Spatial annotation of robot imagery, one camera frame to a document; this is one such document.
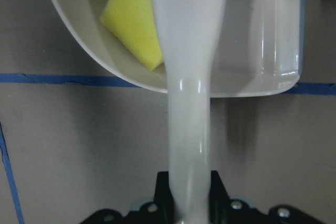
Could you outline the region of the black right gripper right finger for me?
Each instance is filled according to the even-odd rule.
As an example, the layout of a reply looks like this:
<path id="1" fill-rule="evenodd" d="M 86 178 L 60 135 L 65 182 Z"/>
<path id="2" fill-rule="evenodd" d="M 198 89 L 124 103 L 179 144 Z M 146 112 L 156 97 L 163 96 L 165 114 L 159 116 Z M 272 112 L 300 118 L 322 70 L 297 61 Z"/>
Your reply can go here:
<path id="1" fill-rule="evenodd" d="M 276 205 L 264 214 L 244 200 L 229 197 L 219 173 L 215 170 L 211 171 L 209 216 L 211 223 L 322 224 L 317 218 L 290 205 Z"/>

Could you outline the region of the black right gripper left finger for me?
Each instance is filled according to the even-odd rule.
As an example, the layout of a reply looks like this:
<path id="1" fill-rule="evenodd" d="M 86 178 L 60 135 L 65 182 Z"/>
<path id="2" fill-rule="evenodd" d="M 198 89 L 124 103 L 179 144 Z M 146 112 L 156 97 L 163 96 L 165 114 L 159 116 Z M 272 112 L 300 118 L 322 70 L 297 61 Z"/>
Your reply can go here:
<path id="1" fill-rule="evenodd" d="M 101 209 L 84 221 L 90 223 L 173 223 L 174 200 L 169 187 L 169 173 L 159 172 L 153 200 L 143 203 L 138 210 L 131 210 L 126 216 L 113 209 Z"/>

